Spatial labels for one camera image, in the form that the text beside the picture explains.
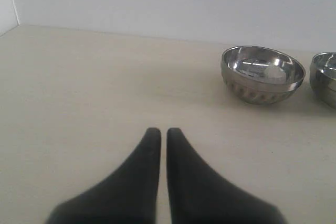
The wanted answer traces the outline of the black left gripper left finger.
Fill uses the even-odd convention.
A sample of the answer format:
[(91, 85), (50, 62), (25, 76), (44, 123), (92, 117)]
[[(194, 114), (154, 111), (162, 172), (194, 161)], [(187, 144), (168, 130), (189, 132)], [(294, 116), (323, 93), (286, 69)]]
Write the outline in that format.
[(160, 160), (161, 132), (150, 127), (118, 169), (58, 205), (46, 222), (155, 223)]

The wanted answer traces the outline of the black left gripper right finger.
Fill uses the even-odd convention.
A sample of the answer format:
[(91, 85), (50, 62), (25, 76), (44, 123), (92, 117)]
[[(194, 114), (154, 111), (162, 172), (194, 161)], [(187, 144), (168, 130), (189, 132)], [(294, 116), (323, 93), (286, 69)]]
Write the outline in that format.
[(213, 170), (179, 128), (167, 131), (166, 172), (172, 223), (285, 223), (276, 206)]

